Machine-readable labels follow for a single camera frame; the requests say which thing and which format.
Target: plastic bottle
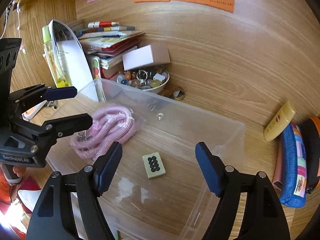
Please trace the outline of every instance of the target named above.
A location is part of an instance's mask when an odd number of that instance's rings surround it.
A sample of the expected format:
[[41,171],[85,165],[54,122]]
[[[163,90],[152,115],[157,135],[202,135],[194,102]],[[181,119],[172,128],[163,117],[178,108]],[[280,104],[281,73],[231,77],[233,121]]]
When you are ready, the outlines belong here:
[[292,103],[287,101],[276,113],[274,118],[268,124],[267,128],[263,131],[264,138],[267,142],[271,142],[275,139],[287,125],[291,122],[296,110],[294,109]]
[[70,81],[68,78],[68,74],[63,71],[63,68],[60,65],[60,61],[58,60],[57,55],[55,55],[53,52],[53,44],[48,26],[44,26],[42,28],[42,35],[44,43],[44,53],[46,55],[49,69],[56,86],[69,87]]

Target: clear plastic storage box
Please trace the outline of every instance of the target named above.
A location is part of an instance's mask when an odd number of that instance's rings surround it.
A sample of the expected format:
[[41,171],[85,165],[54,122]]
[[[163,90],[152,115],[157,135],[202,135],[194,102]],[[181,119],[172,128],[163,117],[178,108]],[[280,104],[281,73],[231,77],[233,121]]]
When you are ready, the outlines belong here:
[[[123,145],[123,157],[109,190],[99,198],[107,222],[133,239],[201,239],[219,199],[211,193],[195,158],[204,141],[225,165],[242,169],[245,125],[218,114],[95,79],[60,107],[52,118],[93,114],[109,103],[131,108],[146,122]],[[166,174],[148,179],[143,155],[159,152]],[[58,139],[48,163],[62,174],[78,172],[86,163]]]

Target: wooden wall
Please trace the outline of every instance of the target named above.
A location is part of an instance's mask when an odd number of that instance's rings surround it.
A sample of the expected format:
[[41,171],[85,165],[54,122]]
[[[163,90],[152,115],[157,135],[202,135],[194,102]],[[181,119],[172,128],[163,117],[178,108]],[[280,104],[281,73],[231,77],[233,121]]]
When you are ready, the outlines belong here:
[[170,1],[76,0],[77,18],[113,20],[169,47],[186,100],[263,129],[290,99],[296,120],[320,112],[320,28],[304,0],[236,0],[234,13]]
[[[75,0],[34,0],[21,6],[20,35],[27,53],[19,52],[12,73],[12,91],[39,83],[54,85],[42,56],[44,50],[41,30],[52,19],[66,23],[76,20]],[[18,25],[18,14],[11,11],[5,37],[18,37]]]

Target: pink rope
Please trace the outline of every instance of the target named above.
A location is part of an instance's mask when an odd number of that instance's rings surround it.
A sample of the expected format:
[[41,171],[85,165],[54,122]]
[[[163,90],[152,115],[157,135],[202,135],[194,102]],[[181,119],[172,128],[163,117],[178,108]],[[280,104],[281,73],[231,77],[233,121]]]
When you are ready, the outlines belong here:
[[132,111],[124,106],[111,105],[100,108],[92,116],[92,126],[85,133],[71,137],[71,146],[80,158],[95,161],[106,154],[114,141],[125,143],[136,131]]

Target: white cable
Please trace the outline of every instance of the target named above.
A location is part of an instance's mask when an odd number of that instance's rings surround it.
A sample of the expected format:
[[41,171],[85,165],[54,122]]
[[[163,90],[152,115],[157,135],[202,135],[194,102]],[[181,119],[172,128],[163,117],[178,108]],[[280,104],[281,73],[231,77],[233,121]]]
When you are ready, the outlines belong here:
[[20,8],[19,8],[19,3],[18,3],[18,6],[17,6],[17,13],[18,13],[18,22],[19,22],[19,25],[18,25],[18,32],[19,32],[19,38],[20,38]]
[[1,38],[0,40],[3,38],[4,36],[4,33],[5,33],[5,29],[7,28],[7,24],[8,24],[8,7],[7,7],[7,10],[6,10],[6,13],[5,13],[5,25],[4,25],[4,30],[3,30],[3,33],[1,35]]

